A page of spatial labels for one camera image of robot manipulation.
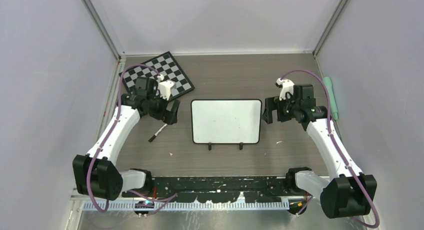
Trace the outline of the white whiteboard marker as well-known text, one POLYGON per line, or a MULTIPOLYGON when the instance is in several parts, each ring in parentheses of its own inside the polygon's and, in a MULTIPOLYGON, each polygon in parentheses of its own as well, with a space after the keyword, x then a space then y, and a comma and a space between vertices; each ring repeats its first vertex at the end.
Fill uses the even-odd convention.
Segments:
POLYGON ((148 142, 153 142, 156 137, 167 127, 167 124, 164 124, 149 140, 148 142))

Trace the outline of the small black-framed whiteboard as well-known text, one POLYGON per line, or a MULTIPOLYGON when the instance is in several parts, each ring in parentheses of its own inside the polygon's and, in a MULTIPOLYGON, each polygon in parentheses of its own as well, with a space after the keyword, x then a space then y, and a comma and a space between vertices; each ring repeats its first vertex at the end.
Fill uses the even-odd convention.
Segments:
POLYGON ((260 99, 194 99, 190 103, 194 144, 257 144, 261 137, 260 99))

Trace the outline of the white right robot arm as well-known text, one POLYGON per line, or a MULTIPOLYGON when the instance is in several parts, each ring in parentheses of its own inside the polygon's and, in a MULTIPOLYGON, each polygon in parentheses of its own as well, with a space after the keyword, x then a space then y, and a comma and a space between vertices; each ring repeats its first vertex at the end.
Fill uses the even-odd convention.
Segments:
POLYGON ((347 153, 325 106, 317 106, 311 84, 294 84, 278 80, 280 94, 265 99, 262 120, 273 122, 273 111, 279 122, 294 119, 317 146, 328 170, 328 179, 315 174, 309 167, 290 168, 285 188, 298 195, 302 191, 316 197, 328 218, 354 217, 371 212, 371 202, 377 189, 373 175, 366 175, 347 153))

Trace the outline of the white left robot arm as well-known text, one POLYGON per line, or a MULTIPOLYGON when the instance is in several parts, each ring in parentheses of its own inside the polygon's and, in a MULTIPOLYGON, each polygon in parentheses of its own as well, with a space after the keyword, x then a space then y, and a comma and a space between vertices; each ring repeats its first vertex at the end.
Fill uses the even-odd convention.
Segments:
POLYGON ((143 116, 166 125, 177 123, 180 102, 175 100, 172 108, 167 108, 175 88, 176 83, 171 80, 139 77, 128 93, 121 95, 101 137, 85 155, 77 155, 72 162, 78 193, 106 200, 116 200, 122 192, 133 189, 142 197, 152 193, 149 171, 132 168, 120 172, 116 161, 129 133, 143 116))

